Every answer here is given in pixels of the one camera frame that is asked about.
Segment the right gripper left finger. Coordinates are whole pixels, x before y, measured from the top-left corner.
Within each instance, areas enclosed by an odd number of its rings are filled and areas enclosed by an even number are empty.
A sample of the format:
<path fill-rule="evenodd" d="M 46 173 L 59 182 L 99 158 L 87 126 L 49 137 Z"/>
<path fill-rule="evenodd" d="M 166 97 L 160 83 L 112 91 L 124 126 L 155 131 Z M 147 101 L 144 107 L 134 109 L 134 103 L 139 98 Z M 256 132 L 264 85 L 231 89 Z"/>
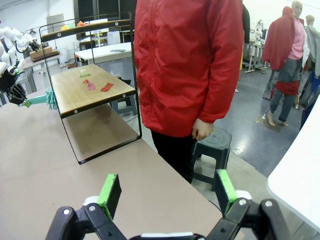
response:
<path fill-rule="evenodd" d="M 100 240 L 124 240 L 126 237 L 113 222 L 122 193 L 119 175 L 109 174 L 95 202 L 75 210 L 60 207 L 51 222 L 47 240 L 82 240 L 95 233 Z"/>

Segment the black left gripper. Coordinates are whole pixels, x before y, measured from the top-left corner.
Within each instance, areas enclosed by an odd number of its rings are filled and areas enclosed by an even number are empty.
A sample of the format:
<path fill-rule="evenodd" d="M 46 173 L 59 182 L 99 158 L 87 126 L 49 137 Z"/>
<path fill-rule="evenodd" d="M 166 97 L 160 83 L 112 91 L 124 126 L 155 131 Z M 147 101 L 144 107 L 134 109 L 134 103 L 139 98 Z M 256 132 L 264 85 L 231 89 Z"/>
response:
<path fill-rule="evenodd" d="M 31 103 L 26 97 L 26 91 L 20 83 L 15 84 L 18 75 L 11 75 L 9 72 L 3 72 L 0 76 L 0 92 L 8 93 L 8 100 L 17 106 L 29 108 Z"/>

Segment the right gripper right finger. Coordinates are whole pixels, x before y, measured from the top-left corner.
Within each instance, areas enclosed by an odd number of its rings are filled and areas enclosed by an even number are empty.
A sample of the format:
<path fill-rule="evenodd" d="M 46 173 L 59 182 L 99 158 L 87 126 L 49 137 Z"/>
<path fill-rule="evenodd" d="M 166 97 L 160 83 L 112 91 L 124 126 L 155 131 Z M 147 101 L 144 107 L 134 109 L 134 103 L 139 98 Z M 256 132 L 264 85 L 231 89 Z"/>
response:
<path fill-rule="evenodd" d="M 225 169 L 216 170 L 215 175 L 215 193 L 222 218 L 208 234 L 207 240 L 234 240 L 243 228 L 251 229 L 258 240 L 292 238 L 276 200 L 267 198 L 257 203 L 238 196 Z"/>

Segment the person left hand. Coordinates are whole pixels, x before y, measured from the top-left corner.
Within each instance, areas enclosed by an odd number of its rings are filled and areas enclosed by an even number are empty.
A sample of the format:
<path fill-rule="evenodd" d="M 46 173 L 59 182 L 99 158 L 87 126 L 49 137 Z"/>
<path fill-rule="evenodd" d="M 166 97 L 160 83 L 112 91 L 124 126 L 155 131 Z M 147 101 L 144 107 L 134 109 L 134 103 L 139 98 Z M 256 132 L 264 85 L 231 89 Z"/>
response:
<path fill-rule="evenodd" d="M 214 130 L 213 123 L 207 123 L 197 118 L 192 127 L 192 137 L 197 141 L 207 138 Z"/>

